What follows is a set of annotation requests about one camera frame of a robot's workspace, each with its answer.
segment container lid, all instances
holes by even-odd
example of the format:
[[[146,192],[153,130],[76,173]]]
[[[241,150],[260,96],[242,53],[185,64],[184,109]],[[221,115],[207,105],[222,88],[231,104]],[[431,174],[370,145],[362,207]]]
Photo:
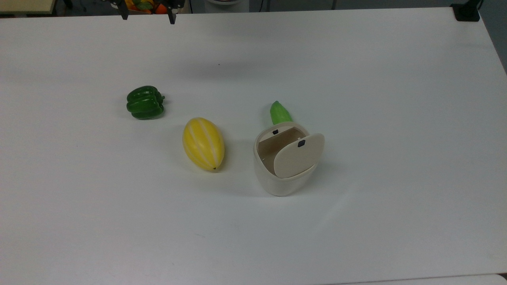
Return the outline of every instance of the container lid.
[[[283,147],[273,163],[275,175],[288,178],[300,174],[316,164],[324,150],[324,136],[309,135]]]

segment white container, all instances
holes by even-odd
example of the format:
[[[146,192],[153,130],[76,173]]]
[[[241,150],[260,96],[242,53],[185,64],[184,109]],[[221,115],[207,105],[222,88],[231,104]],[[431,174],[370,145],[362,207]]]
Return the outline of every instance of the white container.
[[[266,192],[286,196],[310,178],[324,150],[324,136],[294,122],[276,124],[255,141],[255,172]]]
[[[249,0],[204,1],[204,11],[206,13],[248,13],[249,10]]]

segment black clamp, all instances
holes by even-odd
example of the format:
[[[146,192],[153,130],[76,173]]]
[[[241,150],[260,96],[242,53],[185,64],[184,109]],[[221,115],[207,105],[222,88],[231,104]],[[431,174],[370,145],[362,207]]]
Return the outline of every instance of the black clamp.
[[[481,16],[479,16],[478,9],[481,8],[483,0],[469,0],[465,4],[451,4],[452,10],[454,11],[454,17],[460,22],[478,22]]]

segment striped melon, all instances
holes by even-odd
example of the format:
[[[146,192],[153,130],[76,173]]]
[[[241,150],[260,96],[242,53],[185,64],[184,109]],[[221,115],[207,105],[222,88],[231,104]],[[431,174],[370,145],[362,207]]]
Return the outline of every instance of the striped melon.
[[[197,166],[217,169],[224,159],[224,138],[215,124],[204,118],[190,120],[183,131],[183,148]]]

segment trash bin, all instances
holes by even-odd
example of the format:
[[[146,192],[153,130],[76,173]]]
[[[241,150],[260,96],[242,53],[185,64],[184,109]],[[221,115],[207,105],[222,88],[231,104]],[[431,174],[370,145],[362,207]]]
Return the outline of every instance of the trash bin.
[[[249,0],[205,0],[204,11],[206,13],[248,13]]]

